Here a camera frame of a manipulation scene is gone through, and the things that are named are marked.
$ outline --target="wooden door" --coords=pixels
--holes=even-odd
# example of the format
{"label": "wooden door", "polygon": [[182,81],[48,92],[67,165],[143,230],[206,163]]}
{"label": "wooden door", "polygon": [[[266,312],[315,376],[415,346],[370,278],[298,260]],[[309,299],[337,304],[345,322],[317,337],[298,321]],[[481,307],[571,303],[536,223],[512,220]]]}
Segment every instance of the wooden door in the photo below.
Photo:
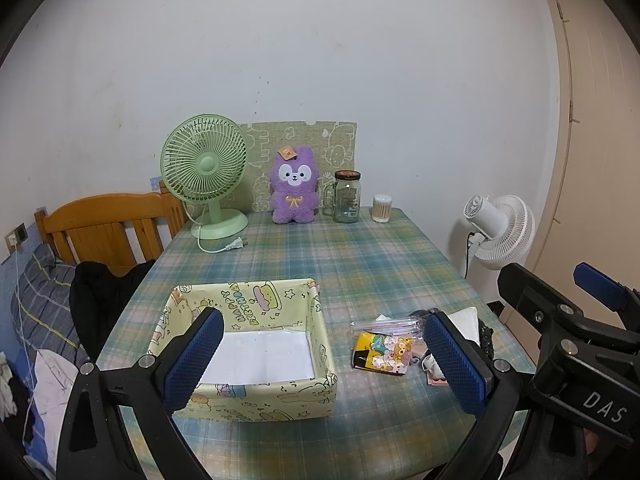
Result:
{"label": "wooden door", "polygon": [[[570,124],[566,153],[559,143],[557,154],[564,164],[554,168],[559,192],[548,197],[555,205],[550,228],[527,267],[585,316],[622,326],[617,314],[574,284],[573,272],[587,262],[640,288],[640,56],[602,0],[556,3],[564,38],[557,30],[556,37],[566,42],[558,48],[568,51]],[[537,357],[537,336],[522,321],[508,326]]]}

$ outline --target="plaid tablecloth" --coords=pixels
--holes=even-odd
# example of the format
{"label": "plaid tablecloth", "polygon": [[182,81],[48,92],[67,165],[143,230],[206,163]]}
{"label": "plaid tablecloth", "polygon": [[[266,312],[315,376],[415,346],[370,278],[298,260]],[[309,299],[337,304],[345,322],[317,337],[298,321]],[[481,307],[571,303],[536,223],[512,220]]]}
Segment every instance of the plaid tablecloth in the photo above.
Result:
{"label": "plaid tablecloth", "polygon": [[[169,293],[176,285],[315,278],[334,359],[334,414],[291,422],[213,422],[174,415],[177,427],[214,479],[402,479],[446,462],[474,419],[446,386],[429,386],[418,367],[403,377],[354,370],[351,321],[379,314],[404,317],[437,306],[468,306],[494,330],[496,357],[518,370],[532,363],[510,332],[443,254],[398,209],[387,224],[362,211],[357,224],[317,216],[311,224],[276,225],[271,213],[248,215],[249,245],[221,254],[201,252],[187,229],[152,267],[102,350],[102,370],[129,367],[146,353]],[[228,240],[203,242],[223,247]],[[127,428],[149,478],[159,478],[132,412]],[[511,440],[523,418],[512,424]]]}

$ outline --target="charging cable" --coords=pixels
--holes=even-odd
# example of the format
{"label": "charging cable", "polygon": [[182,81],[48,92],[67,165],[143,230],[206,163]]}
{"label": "charging cable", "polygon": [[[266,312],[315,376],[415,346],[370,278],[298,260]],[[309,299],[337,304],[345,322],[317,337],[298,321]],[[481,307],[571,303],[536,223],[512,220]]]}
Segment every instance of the charging cable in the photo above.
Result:
{"label": "charging cable", "polygon": [[29,361],[29,353],[27,352],[27,343],[24,340],[24,321],[22,320],[22,304],[20,303],[20,270],[18,269],[18,239],[15,233],[9,235],[9,243],[15,248],[14,260],[15,260],[15,299],[18,301],[18,316],[20,318],[20,337],[22,338],[22,348],[24,349],[24,356],[27,359],[27,366],[29,367],[29,375],[31,378],[31,397],[29,399],[29,405],[27,406],[27,416],[24,418],[24,426],[22,427],[22,445],[26,449],[26,443],[24,436],[27,434],[27,423],[29,421],[29,412],[31,411],[31,405],[33,404],[33,393],[35,391],[35,380],[33,379],[33,367]]}
{"label": "charging cable", "polygon": [[[480,247],[480,244],[485,240],[486,240],[486,237],[482,233],[476,233],[473,231],[471,231],[466,236],[465,280],[466,280],[466,275],[469,272],[469,258],[473,258],[476,255],[476,251],[478,250],[478,247]],[[474,250],[470,254],[471,248],[473,246],[475,246]]]}

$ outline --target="white standing fan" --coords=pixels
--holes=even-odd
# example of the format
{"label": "white standing fan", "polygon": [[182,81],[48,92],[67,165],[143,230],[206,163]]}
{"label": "white standing fan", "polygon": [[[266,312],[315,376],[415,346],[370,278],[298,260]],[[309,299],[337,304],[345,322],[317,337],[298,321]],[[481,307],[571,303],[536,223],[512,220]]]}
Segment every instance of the white standing fan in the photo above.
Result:
{"label": "white standing fan", "polygon": [[531,247],[536,222],[531,209],[517,196],[489,200],[476,195],[466,203],[464,215],[479,231],[475,257],[488,269],[500,270],[516,262]]}

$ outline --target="door frame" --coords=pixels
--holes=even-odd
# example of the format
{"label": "door frame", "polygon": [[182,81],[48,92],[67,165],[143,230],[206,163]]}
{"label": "door frame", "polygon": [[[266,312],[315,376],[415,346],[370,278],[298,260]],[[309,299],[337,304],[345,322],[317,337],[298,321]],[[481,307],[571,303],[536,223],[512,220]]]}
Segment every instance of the door frame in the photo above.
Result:
{"label": "door frame", "polygon": [[533,238],[533,243],[527,259],[525,267],[531,272],[535,272],[536,265],[540,260],[542,249],[551,231],[551,224],[554,221],[558,201],[560,200],[560,191],[562,189],[562,181],[564,180],[564,171],[566,169],[566,160],[569,153],[569,142],[571,140],[571,102],[572,102],[572,81],[571,81],[571,64],[569,56],[569,45],[567,43],[566,32],[564,30],[564,21],[562,19],[560,4],[558,0],[546,0],[551,12],[551,19],[554,24],[554,33],[556,35],[556,45],[558,47],[558,69],[560,73],[560,117],[558,124],[558,143],[556,144],[556,158],[554,160],[554,168],[551,173],[551,182],[549,183],[549,191],[546,196],[545,207],[538,222],[538,229]]}

